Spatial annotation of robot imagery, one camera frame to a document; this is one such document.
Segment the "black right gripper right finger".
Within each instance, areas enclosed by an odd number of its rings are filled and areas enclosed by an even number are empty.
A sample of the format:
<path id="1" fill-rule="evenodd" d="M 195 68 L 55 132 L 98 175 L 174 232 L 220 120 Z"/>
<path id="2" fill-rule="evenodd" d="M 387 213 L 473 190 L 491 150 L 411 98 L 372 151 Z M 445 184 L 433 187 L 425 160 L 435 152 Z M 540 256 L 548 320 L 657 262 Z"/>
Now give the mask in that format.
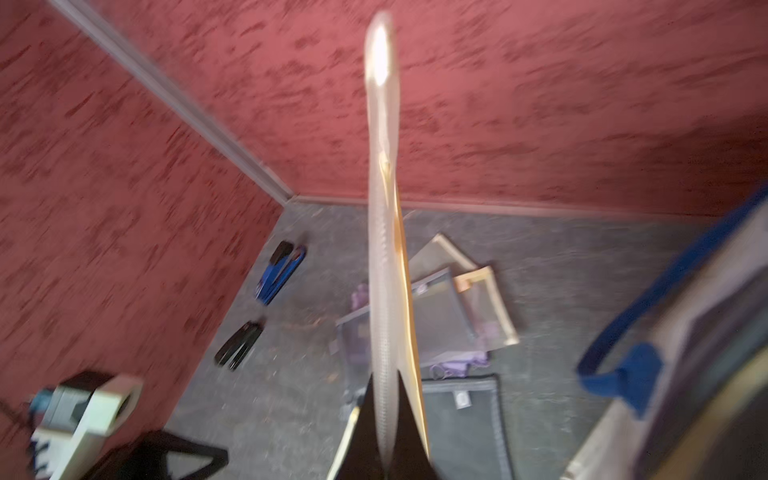
<path id="1" fill-rule="evenodd" d="M 401 377 L 398 377 L 398 396 L 398 420 L 392 452 L 392 479 L 437 480 L 438 475 L 422 443 Z"/>

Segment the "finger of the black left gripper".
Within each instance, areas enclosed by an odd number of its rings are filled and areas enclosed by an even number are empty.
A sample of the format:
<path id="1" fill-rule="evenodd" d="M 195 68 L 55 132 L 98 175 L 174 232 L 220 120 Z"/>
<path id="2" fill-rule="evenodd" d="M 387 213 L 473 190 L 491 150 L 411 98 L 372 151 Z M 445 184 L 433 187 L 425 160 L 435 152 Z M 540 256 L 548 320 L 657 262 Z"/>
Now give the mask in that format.
<path id="1" fill-rule="evenodd" d="M 229 464 L 226 449 L 195 443 L 164 430 L 142 434 L 131 443 L 107 452 L 84 475 L 87 480 L 172 479 L 168 455 L 206 457 L 209 462 L 182 477 L 182 480 L 209 479 Z"/>

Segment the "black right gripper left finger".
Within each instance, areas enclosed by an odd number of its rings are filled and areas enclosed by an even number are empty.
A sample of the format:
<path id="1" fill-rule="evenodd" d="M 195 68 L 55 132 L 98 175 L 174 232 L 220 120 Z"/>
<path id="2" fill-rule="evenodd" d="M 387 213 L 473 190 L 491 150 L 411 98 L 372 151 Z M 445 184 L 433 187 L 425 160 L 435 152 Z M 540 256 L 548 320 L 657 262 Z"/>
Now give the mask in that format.
<path id="1" fill-rule="evenodd" d="M 383 479 L 376 429 L 373 376 L 352 411 L 332 464 L 333 479 Z"/>

